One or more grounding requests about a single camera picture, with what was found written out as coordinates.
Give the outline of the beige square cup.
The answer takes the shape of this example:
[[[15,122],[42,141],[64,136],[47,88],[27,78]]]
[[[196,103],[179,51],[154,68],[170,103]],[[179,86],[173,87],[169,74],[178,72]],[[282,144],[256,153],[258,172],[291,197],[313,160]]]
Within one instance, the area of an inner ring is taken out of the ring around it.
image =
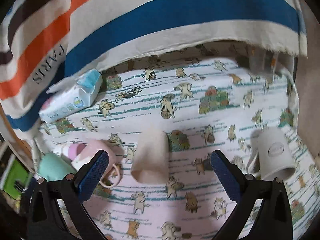
[[[159,129],[144,131],[137,143],[131,176],[141,184],[165,184],[169,179],[169,142]]]

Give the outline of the mint green cup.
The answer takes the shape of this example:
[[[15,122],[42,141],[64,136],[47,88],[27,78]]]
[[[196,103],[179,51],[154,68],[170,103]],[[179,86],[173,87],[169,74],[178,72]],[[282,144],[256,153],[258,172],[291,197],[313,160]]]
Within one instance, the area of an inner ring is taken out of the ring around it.
[[[38,174],[47,181],[57,181],[62,180],[68,174],[76,174],[76,170],[60,156],[47,153],[41,158]]]

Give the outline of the pink and white cup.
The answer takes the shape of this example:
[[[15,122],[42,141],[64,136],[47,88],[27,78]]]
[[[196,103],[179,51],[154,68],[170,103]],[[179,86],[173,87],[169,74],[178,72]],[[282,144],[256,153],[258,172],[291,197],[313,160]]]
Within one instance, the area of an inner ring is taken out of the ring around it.
[[[53,149],[53,153],[66,160],[73,161],[86,147],[83,143],[64,143],[58,144]]]

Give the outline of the pink and cream mug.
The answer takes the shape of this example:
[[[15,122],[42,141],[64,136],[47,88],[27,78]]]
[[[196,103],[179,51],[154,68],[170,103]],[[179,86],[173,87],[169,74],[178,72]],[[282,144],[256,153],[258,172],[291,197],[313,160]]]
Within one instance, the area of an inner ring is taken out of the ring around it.
[[[71,162],[71,165],[79,171],[80,168],[89,163],[91,159],[100,151],[105,151],[108,157],[108,165],[104,168],[104,173],[99,181],[99,184],[104,188],[112,188],[119,184],[121,180],[120,168],[116,165],[115,153],[102,141],[91,140],[87,143],[85,148],[77,155],[77,157]],[[110,183],[105,183],[104,179],[107,179],[111,172],[116,173],[115,179]]]

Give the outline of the baby wipes pack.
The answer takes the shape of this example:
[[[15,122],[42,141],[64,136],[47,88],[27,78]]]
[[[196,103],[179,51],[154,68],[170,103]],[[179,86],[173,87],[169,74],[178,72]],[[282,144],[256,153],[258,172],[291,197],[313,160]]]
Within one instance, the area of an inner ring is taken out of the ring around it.
[[[90,107],[98,95],[102,81],[102,75],[96,69],[86,72],[76,83],[54,93],[45,101],[39,111],[40,119],[51,124]]]

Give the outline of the cat print bed sheet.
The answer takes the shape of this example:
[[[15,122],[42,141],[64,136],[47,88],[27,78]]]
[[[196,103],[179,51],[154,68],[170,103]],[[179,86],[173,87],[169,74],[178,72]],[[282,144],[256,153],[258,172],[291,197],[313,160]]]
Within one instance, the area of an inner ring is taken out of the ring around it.
[[[319,171],[297,134],[298,95],[283,66],[270,74],[249,71],[246,56],[141,59],[102,73],[104,85],[93,106],[53,124],[35,138],[42,153],[66,143],[102,140],[117,158],[121,181],[98,186],[85,207],[111,239],[211,239],[235,207],[216,175],[205,170],[220,149],[247,171],[256,152],[253,138],[277,127],[290,147],[295,174],[285,183],[293,238],[301,239],[319,213]],[[169,177],[143,185],[131,176],[143,130],[164,132]]]

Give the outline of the striped Paris canvas cloth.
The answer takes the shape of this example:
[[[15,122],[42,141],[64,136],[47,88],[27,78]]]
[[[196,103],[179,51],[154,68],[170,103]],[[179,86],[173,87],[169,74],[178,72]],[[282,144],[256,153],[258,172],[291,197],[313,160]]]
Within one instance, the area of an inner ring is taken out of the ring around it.
[[[46,90],[95,68],[235,40],[306,56],[299,0],[8,0],[1,106],[16,135],[39,126]]]

